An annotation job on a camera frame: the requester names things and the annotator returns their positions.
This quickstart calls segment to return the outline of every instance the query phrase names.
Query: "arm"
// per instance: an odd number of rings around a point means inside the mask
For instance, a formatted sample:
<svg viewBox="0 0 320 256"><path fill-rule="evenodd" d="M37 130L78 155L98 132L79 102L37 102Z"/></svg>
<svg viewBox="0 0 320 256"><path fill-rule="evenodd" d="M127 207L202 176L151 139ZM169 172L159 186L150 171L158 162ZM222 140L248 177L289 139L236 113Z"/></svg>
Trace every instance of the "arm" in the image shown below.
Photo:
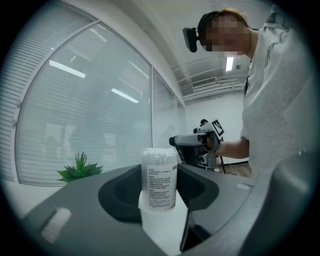
<svg viewBox="0 0 320 256"><path fill-rule="evenodd" d="M208 148L213 148L210 143L208 143ZM248 158L249 141L246 138L241 138L236 141L221 141L221 146L215 154L226 158Z"/></svg>

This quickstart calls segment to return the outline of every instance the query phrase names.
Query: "hand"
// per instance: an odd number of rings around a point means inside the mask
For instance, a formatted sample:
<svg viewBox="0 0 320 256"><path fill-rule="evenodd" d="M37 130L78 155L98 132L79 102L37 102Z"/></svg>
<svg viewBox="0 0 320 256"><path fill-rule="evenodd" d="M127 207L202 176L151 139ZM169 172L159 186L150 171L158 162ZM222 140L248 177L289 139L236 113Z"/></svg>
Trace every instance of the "hand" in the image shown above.
<svg viewBox="0 0 320 256"><path fill-rule="evenodd" d="M210 150L213 150L214 149L214 146L215 146L215 140L211 137L208 137L206 139L206 147L207 149L210 151Z"/></svg>

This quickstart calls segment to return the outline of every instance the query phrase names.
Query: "white wall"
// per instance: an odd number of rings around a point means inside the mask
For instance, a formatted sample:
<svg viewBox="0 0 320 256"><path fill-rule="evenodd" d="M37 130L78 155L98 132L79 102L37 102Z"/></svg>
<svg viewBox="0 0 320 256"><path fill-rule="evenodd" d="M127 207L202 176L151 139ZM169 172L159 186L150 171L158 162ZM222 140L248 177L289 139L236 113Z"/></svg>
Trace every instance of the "white wall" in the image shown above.
<svg viewBox="0 0 320 256"><path fill-rule="evenodd" d="M188 133L200 127L200 121L213 122L218 119L224 134L224 141L235 141L240 138L242 129L243 93L242 91L226 92L185 102ZM247 161L224 157L225 164Z"/></svg>
<svg viewBox="0 0 320 256"><path fill-rule="evenodd" d="M131 45L158 71L177 98L185 105L177 79L165 57L145 32L121 9L107 0L61 0L108 25Z"/></svg>

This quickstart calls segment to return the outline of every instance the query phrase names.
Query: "fluorescent light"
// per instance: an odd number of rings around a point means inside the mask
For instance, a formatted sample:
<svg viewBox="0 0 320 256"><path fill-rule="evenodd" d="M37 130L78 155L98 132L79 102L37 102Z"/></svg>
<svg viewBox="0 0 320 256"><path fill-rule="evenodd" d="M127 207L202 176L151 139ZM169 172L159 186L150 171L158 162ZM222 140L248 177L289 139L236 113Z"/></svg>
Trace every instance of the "fluorescent light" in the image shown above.
<svg viewBox="0 0 320 256"><path fill-rule="evenodd" d="M138 68L135 64L133 64L131 61L129 61L131 64L132 64L132 66L134 66L137 70L139 70L146 78L148 78L149 79L149 76L147 76L140 68Z"/></svg>
<svg viewBox="0 0 320 256"><path fill-rule="evenodd" d="M55 62L55 61L50 60L49 63L50 63L50 66L56 67L56 68L58 68L58 69L61 69L61 70L63 70L63 71L66 71L66 72L68 72L68 73L71 73L71 74L73 74L73 75L76 75L76 76L78 76L78 77L85 78L85 76L86 76L86 74L81 73L81 72L79 72L79 71L77 71L77 70L75 70L75 69L73 69L73 68L71 68L71 67L65 66L65 65L60 64L60 63L58 63L58 62Z"/></svg>
<svg viewBox="0 0 320 256"><path fill-rule="evenodd" d="M113 88L112 90L111 90L111 92L113 92L113 93L115 93L115 94L118 94L118 95L120 95L120 96L122 96L122 97L124 97L124 98L126 98L126 99L128 99L129 101L132 101L132 102L134 102L134 103L138 103L139 101L137 101L136 99L134 99L134 98L132 98L132 97L130 97L130 96L128 96L128 95L126 95L126 94L124 94L123 92L121 92L121 91L118 91L117 89L115 89L115 88Z"/></svg>
<svg viewBox="0 0 320 256"><path fill-rule="evenodd" d="M227 57L225 64L225 71L232 70L232 64L234 63L234 57Z"/></svg>

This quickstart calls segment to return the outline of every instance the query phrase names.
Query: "ceiling light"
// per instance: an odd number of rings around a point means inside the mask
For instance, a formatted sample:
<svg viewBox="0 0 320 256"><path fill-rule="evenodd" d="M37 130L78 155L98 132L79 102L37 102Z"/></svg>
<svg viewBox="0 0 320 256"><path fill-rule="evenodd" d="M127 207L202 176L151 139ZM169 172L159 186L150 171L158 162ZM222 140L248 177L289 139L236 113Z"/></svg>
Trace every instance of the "ceiling light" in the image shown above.
<svg viewBox="0 0 320 256"><path fill-rule="evenodd" d="M232 70L232 64L234 63L234 57L227 57L225 63L225 71Z"/></svg>
<svg viewBox="0 0 320 256"><path fill-rule="evenodd" d="M115 88L113 88L113 89L111 90L111 92L113 92L113 93L115 93L115 94L118 94L118 95L120 95L120 96L128 99L129 101L134 102L134 103L138 103L138 102L139 102L139 101L137 101L136 99L134 99L134 98L132 98L132 97L124 94L123 92L121 92L121 91L119 91L119 90L117 90L117 89L115 89Z"/></svg>
<svg viewBox="0 0 320 256"><path fill-rule="evenodd" d="M49 64L52 67L56 67L56 68L58 68L60 70L66 71L68 73L71 73L71 74L76 75L76 76L81 77L81 78L85 78L85 76L86 76L86 74L84 74L84 73L81 73L81 72L79 72L79 71L77 71L77 70L75 70L75 69L73 69L71 67L68 67L66 65L60 64L60 63L52 61L52 60L49 61Z"/></svg>

